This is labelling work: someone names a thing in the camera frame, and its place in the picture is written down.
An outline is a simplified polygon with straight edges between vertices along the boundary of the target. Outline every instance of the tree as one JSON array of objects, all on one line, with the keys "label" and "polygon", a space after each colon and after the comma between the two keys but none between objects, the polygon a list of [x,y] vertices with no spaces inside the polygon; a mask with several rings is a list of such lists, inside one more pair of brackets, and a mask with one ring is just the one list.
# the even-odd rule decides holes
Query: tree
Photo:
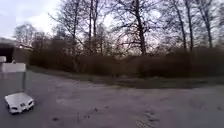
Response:
[{"label": "tree", "polygon": [[188,20],[188,28],[190,31],[190,51],[193,51],[194,47],[194,34],[193,34],[193,24],[192,24],[192,0],[184,0],[186,12],[187,12],[187,20]]},{"label": "tree", "polygon": [[31,24],[23,24],[15,28],[14,37],[23,45],[31,46],[36,29]]},{"label": "tree", "polygon": [[219,7],[219,43],[224,43],[224,3]]},{"label": "tree", "polygon": [[183,42],[184,51],[187,51],[187,32],[186,23],[184,22],[183,3],[179,0],[167,0],[163,2],[163,7],[161,14],[163,15],[162,18],[165,19],[165,42],[173,45],[181,41]]},{"label": "tree", "polygon": [[202,21],[207,31],[209,47],[213,47],[212,39],[212,21],[214,20],[214,0],[195,0]]},{"label": "tree", "polygon": [[60,26],[60,29],[64,31],[64,34],[68,33],[69,35],[71,35],[73,54],[75,53],[75,47],[78,42],[81,43],[81,40],[77,34],[79,33],[79,31],[81,31],[81,26],[83,25],[81,20],[84,9],[81,7],[81,2],[82,0],[62,1],[57,16],[51,16],[55,21],[59,23],[58,26]]},{"label": "tree", "polygon": [[122,33],[120,37],[127,38],[128,46],[138,47],[142,55],[146,55],[146,34],[155,27],[151,19],[151,11],[158,1],[151,0],[114,0],[111,11],[118,21],[115,32]]}]

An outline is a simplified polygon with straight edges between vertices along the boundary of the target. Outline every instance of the sky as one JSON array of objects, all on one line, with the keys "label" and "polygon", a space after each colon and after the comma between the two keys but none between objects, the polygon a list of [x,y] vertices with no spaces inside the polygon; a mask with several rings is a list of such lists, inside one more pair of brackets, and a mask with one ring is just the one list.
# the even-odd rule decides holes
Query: sky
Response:
[{"label": "sky", "polygon": [[18,25],[31,23],[37,30],[51,32],[60,0],[0,0],[0,37],[12,38]]}]

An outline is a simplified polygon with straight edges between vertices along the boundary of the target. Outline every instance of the car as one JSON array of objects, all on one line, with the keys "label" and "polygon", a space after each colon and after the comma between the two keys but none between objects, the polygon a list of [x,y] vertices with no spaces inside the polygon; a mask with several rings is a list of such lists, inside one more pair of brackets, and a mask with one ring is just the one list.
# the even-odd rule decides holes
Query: car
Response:
[{"label": "car", "polygon": [[5,96],[5,101],[11,114],[22,113],[34,107],[34,99],[24,92]]}]

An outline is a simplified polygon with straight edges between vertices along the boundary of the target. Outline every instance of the ground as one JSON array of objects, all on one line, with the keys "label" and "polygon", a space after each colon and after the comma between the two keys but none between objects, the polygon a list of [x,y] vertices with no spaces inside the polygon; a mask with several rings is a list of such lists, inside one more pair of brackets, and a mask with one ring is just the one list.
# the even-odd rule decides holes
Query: ground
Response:
[{"label": "ground", "polygon": [[224,87],[131,89],[27,73],[33,111],[11,116],[4,95],[20,91],[21,74],[1,81],[3,128],[223,128]]}]

